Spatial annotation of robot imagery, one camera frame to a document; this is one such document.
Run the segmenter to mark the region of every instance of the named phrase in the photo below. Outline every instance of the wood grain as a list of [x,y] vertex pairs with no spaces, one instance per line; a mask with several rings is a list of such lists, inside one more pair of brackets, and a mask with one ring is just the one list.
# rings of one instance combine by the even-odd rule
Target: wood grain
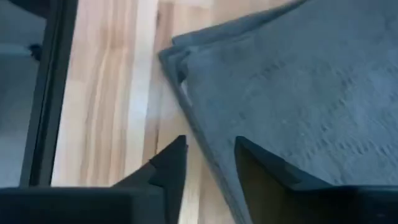
[[232,223],[156,54],[172,36],[287,0],[80,0],[52,185],[110,186],[180,134],[180,223]]

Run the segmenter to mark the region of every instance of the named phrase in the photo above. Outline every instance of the black plastic piece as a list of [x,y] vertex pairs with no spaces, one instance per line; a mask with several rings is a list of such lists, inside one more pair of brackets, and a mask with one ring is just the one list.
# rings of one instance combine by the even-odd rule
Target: black plastic piece
[[0,223],[177,224],[187,163],[185,136],[111,188],[0,190]]
[[[244,137],[236,138],[235,156],[254,224],[398,223],[396,186],[334,187]],[[276,214],[267,217],[267,209]]]
[[30,56],[39,62],[42,58],[42,46],[40,44],[32,44],[29,46],[29,50]]

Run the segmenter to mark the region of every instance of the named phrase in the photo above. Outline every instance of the dark gray fabric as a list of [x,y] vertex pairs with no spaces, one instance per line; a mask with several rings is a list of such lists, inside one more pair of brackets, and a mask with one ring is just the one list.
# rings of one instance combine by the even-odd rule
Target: dark gray fabric
[[236,136],[331,184],[398,184],[397,9],[311,0],[176,37],[160,53],[237,222],[250,220]]

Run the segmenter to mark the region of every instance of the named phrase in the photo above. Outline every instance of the gray cloth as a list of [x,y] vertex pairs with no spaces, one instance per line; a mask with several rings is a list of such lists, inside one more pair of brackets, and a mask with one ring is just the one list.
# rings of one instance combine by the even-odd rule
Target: gray cloth
[[398,184],[397,9],[311,0],[178,36],[160,53],[237,222],[250,219],[236,136],[331,184]]

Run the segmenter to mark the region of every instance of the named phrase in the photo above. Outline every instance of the gray microfiber towel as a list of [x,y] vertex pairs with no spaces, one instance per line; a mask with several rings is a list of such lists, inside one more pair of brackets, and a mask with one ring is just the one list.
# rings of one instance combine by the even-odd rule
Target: gray microfiber towel
[[309,0],[184,34],[165,75],[239,223],[245,136],[334,185],[398,184],[398,1]]

